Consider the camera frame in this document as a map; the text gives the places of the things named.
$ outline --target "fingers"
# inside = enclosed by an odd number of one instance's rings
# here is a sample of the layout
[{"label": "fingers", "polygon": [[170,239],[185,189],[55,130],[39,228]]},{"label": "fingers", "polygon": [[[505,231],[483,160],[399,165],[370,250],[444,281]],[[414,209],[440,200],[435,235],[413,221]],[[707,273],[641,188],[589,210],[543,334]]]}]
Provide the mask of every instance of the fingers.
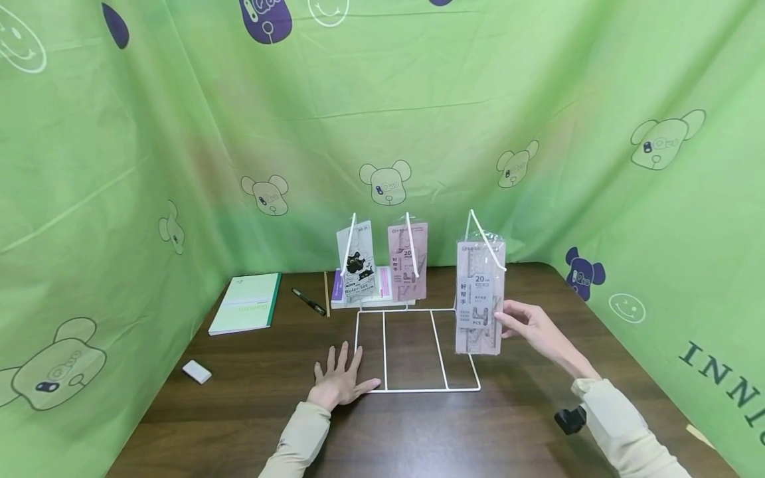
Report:
[{"label": "fingers", "polygon": [[327,373],[334,371],[334,345],[330,347],[330,353],[327,356]]},{"label": "fingers", "polygon": [[345,364],[348,361],[348,342],[343,342],[340,348],[340,357],[337,359],[337,369],[345,372]]},{"label": "fingers", "polygon": [[321,372],[321,364],[319,362],[316,362],[316,365],[314,365],[314,376],[316,377],[317,382],[324,377],[324,374]]},{"label": "fingers", "polygon": [[356,373],[359,371],[359,365],[361,365],[361,356],[364,354],[364,349],[359,346],[356,349],[356,353],[353,354],[353,360],[350,361],[350,368],[348,372]]},{"label": "fingers", "polygon": [[523,317],[530,319],[532,317],[538,317],[540,313],[544,314],[544,311],[539,305],[524,304],[523,302],[518,301],[505,301],[503,310],[505,314],[513,315],[521,319]]},{"label": "fingers", "polygon": [[508,332],[514,332],[524,337],[526,336],[526,329],[528,326],[521,324],[515,317],[503,314],[502,312],[496,312],[494,314],[494,318],[496,318],[499,322],[502,322],[502,325],[509,329]]},{"label": "fingers", "polygon": [[365,393],[369,393],[372,390],[376,389],[380,386],[380,379],[371,379],[367,380],[366,382],[361,382],[359,385],[356,385],[356,387],[353,389],[353,394],[356,398],[359,398],[361,395],[364,395]]}]

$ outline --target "black clip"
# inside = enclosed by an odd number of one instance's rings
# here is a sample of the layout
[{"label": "black clip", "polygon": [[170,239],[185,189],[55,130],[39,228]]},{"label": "black clip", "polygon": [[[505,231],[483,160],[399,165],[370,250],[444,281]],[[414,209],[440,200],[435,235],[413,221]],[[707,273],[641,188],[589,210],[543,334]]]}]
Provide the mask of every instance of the black clip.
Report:
[{"label": "black clip", "polygon": [[587,424],[587,412],[579,405],[574,411],[563,409],[555,414],[555,423],[567,435],[579,433]]}]

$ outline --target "notebook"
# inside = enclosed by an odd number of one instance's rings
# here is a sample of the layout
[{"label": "notebook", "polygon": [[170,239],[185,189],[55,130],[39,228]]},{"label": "notebook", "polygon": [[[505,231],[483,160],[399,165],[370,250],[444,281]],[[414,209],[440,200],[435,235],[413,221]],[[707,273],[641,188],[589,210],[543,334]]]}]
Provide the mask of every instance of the notebook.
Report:
[{"label": "notebook", "polygon": [[333,309],[353,309],[362,307],[395,307],[401,305],[414,305],[415,300],[396,302],[393,300],[393,291],[390,286],[390,266],[384,265],[377,268],[376,293],[371,297],[365,297],[360,302],[345,301],[343,278],[340,276],[340,269],[335,271],[335,280],[332,284],[332,301],[330,305]]},{"label": "notebook", "polygon": [[270,327],[281,279],[280,273],[231,279],[208,334],[221,335]]}]

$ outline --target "long sleeve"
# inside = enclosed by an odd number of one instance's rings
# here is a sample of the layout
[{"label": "long sleeve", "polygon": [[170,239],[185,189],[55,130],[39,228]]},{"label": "long sleeve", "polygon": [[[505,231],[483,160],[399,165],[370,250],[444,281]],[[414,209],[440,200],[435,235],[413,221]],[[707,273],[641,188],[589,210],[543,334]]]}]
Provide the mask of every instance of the long sleeve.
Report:
[{"label": "long sleeve", "polygon": [[311,403],[299,403],[259,478],[301,478],[318,455],[329,430],[329,411]]},{"label": "long sleeve", "polygon": [[579,379],[571,390],[583,400],[587,426],[621,478],[690,478],[611,382]]}]

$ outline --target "white eraser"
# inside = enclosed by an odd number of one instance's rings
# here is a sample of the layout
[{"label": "white eraser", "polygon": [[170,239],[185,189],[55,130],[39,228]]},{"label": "white eraser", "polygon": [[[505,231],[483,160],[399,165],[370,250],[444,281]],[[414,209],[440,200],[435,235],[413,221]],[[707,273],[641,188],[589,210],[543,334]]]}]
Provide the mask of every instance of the white eraser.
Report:
[{"label": "white eraser", "polygon": [[202,367],[199,363],[197,363],[196,360],[191,360],[189,363],[184,365],[183,370],[186,372],[186,375],[199,382],[200,385],[205,383],[208,379],[210,379],[211,376],[213,376],[213,374],[210,373],[210,370]]}]

